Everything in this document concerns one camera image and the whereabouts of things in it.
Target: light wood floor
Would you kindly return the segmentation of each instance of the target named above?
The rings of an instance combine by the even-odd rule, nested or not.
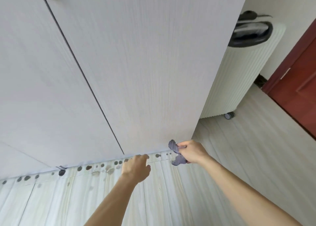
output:
[[[315,225],[315,141],[256,86],[235,114],[201,119],[193,139],[303,225]],[[245,225],[203,169],[172,166],[173,157],[150,155],[151,174],[133,192],[123,225]],[[0,225],[83,225],[114,186],[123,160],[1,181]]]

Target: water spot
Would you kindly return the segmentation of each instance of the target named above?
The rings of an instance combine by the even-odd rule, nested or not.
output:
[[[61,171],[58,172],[58,175],[59,175],[59,176],[63,176],[63,175],[65,174],[65,172],[66,172],[66,171],[65,171],[64,169],[62,169]]]
[[[114,173],[114,168],[109,169],[109,170],[107,171],[107,173],[108,173],[109,175],[111,175],[112,173]]]
[[[94,171],[92,172],[92,176],[99,176],[100,175],[100,171]]]

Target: gray cloth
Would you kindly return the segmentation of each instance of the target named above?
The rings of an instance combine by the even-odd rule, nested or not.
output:
[[[173,150],[176,154],[178,154],[174,161],[171,162],[172,165],[178,166],[179,164],[186,164],[188,161],[183,157],[179,152],[179,148],[177,147],[176,142],[172,139],[168,144],[169,149]]]

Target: wooden door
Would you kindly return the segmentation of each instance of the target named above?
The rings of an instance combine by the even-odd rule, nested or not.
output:
[[[316,137],[316,39],[269,96]]]
[[[0,16],[0,142],[46,167],[122,157],[45,2],[0,0]]]
[[[47,0],[127,155],[190,139],[245,0]]]

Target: white wall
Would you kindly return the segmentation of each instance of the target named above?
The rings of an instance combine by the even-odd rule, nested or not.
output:
[[[286,24],[286,32],[260,72],[269,79],[288,55],[297,41],[316,18],[315,0],[246,0],[243,11],[254,10],[257,13],[272,15]]]

